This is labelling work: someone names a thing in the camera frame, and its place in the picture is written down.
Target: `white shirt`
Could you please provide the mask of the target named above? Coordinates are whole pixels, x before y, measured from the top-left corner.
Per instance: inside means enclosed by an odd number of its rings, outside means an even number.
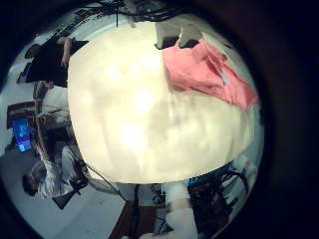
[[[61,156],[59,153],[55,155],[56,162],[41,158],[32,171],[32,174],[42,175],[38,181],[38,194],[41,198],[58,197],[73,190],[69,181],[77,180],[73,166],[74,160],[78,157],[79,153],[75,146],[64,146]]]

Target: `monitor screen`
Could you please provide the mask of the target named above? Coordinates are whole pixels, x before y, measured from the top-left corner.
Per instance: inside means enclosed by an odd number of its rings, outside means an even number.
[[[30,131],[27,119],[15,119],[12,121],[13,133],[15,135],[20,151],[31,149]]]

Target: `white table surface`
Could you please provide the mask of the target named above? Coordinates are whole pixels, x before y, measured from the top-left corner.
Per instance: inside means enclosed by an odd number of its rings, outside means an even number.
[[[124,25],[71,58],[68,98],[81,154],[113,182],[204,174],[233,160],[253,136],[252,110],[173,91],[156,40],[154,23]]]

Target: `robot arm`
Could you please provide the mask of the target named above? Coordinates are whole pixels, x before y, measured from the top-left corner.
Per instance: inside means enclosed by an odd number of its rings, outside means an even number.
[[[140,239],[196,239],[197,229],[184,182],[165,183],[162,189],[165,191],[167,209],[165,220],[173,230],[162,235],[148,233],[141,236]]]

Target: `pink towel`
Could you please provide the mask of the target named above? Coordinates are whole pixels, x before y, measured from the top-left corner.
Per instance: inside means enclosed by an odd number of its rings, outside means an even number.
[[[184,90],[198,90],[248,109],[258,103],[257,93],[225,64],[226,56],[203,39],[193,48],[162,50],[170,82]]]

